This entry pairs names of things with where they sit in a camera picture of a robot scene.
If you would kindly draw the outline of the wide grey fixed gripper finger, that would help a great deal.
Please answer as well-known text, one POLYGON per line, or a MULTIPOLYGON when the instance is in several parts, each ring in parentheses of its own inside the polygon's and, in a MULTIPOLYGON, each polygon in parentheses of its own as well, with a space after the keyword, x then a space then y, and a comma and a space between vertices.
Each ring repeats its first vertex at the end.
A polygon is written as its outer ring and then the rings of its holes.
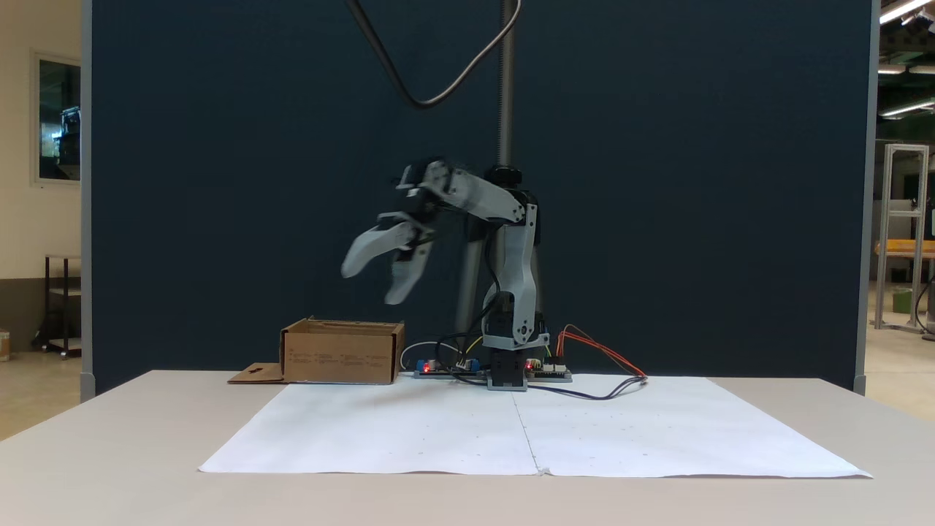
POLYGON ((348 247, 345 259, 343 260, 340 273, 344 278, 351 278, 367 266, 372 259, 376 259, 380 254, 378 248, 378 238, 381 236, 381 228, 375 226, 374 229, 367 230, 355 237, 353 243, 348 247))

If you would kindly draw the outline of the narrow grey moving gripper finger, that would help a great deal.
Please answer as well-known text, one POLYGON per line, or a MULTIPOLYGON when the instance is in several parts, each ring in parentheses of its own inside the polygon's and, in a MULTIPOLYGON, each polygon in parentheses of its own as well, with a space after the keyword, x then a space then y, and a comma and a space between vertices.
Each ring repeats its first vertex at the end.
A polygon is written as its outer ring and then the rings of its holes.
POLYGON ((418 244, 414 248, 396 250, 391 265, 392 282, 384 297, 386 304, 400 304, 407 299, 423 276, 433 243, 418 244))

